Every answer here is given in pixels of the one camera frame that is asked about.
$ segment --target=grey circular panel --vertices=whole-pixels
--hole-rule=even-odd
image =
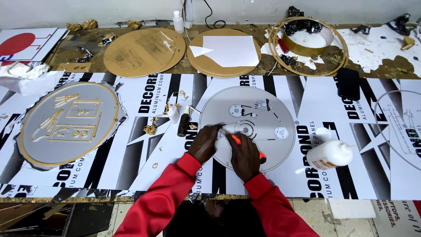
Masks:
[[[255,87],[230,87],[212,96],[202,109],[199,127],[213,124],[222,124],[229,133],[241,132],[252,138],[267,157],[260,165],[261,172],[282,164],[295,142],[295,125],[288,109],[274,95]],[[213,157],[233,169],[231,146],[221,133],[215,146]]]
[[[114,132],[121,106],[111,86],[68,83],[25,116],[19,151],[34,165],[59,165],[85,156]]]

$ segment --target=wooden block with holes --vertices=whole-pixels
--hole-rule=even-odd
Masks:
[[[66,71],[69,73],[87,73],[91,65],[91,62],[60,63],[57,71]]]

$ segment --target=red jacket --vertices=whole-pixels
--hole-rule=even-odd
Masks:
[[[187,152],[169,164],[127,212],[114,236],[156,236],[167,225],[195,184],[202,165]],[[260,173],[244,184],[267,236],[318,236],[291,207],[277,186]]]

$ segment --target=black smartphone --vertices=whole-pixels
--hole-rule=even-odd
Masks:
[[[358,72],[349,68],[340,68],[337,78],[339,80],[338,96],[349,100],[360,100],[360,76]]]

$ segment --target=wooden ring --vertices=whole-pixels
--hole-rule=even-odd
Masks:
[[[325,74],[321,74],[321,75],[310,75],[310,74],[305,74],[305,73],[300,73],[298,71],[295,71],[294,69],[292,69],[291,66],[286,65],[284,63],[284,61],[282,61],[281,57],[279,56],[278,52],[276,50],[274,50],[272,47],[273,45],[277,45],[278,42],[276,40],[276,37],[273,37],[274,35],[277,35],[277,33],[279,32],[279,30],[286,24],[289,23],[291,21],[295,21],[295,20],[312,20],[315,22],[318,22],[320,24],[322,24],[324,27],[329,28],[341,41],[342,44],[342,48],[344,51],[344,56],[342,57],[342,61],[340,63],[340,65],[333,71],[325,73]],[[317,76],[336,76],[337,71],[343,67],[344,65],[348,64],[348,58],[349,58],[349,53],[348,53],[348,46],[346,45],[346,42],[344,40],[344,38],[342,38],[342,36],[339,34],[339,32],[334,29],[333,27],[331,27],[330,25],[328,25],[326,22],[323,21],[319,21],[319,20],[315,20],[311,17],[305,17],[305,16],[296,16],[296,17],[289,17],[289,18],[285,18],[282,21],[276,23],[272,29],[269,32],[269,49],[272,52],[273,57],[275,57],[276,61],[278,61],[279,64],[281,64],[284,68],[288,69],[289,71],[298,74],[298,75],[303,75],[303,76],[313,76],[313,77],[317,77]]]

